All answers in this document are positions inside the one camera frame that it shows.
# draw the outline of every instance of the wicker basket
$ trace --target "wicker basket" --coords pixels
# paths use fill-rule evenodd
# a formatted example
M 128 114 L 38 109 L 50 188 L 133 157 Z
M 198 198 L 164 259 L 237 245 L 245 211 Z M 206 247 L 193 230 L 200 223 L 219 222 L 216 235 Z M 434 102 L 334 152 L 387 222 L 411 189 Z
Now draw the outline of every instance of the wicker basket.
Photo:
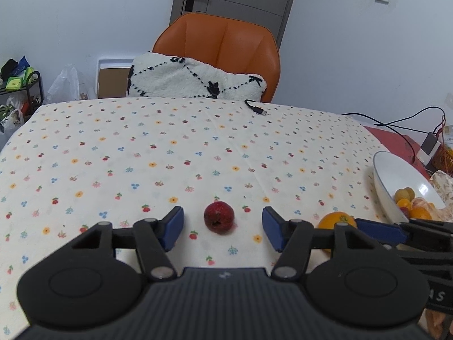
M 439 146 L 431 162 L 438 170 L 453 176 L 453 156 L 447 152 L 443 144 Z

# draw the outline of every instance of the white wall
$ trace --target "white wall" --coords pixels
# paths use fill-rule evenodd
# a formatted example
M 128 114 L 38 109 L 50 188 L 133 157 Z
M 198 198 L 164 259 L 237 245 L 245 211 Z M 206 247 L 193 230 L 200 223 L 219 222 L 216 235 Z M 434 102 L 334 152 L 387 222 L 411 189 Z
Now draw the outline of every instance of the white wall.
M 48 89 L 73 63 L 93 85 L 101 57 L 135 57 L 168 26 L 173 0 L 0 0 L 0 66 L 25 55 Z
M 453 0 L 294 0 L 280 55 L 275 103 L 386 122 L 439 105 L 453 124 Z M 439 113 L 407 126 L 431 131 Z

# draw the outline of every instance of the blue flower print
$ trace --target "blue flower print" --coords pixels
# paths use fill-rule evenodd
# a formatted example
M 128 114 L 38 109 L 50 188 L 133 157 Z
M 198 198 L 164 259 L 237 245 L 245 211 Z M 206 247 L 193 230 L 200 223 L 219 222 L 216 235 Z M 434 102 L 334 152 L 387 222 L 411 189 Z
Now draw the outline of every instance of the blue flower print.
M 237 254 L 238 250 L 237 248 L 231 246 L 228 248 L 228 252 L 231 254 L 231 255 L 234 255 L 234 254 Z

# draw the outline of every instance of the orange leather chair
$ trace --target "orange leather chair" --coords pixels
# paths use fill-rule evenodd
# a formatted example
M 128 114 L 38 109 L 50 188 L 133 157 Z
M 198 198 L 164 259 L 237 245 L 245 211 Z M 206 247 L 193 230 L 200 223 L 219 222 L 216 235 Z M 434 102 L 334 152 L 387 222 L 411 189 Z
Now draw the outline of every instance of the orange leather chair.
M 153 52 L 192 58 L 233 74 L 259 74 L 267 83 L 262 102 L 272 100 L 280 79 L 280 56 L 269 30 L 208 14 L 180 16 L 156 41 Z

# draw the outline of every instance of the bowl of fruit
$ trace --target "bowl of fruit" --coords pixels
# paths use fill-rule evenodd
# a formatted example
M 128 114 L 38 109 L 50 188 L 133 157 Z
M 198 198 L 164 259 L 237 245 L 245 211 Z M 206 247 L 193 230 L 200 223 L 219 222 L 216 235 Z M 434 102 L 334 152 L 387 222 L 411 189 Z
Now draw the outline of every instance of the bowl of fruit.
M 373 157 L 374 185 L 379 202 L 391 222 L 410 218 L 443 220 L 445 204 L 428 180 L 402 158 L 386 151 Z

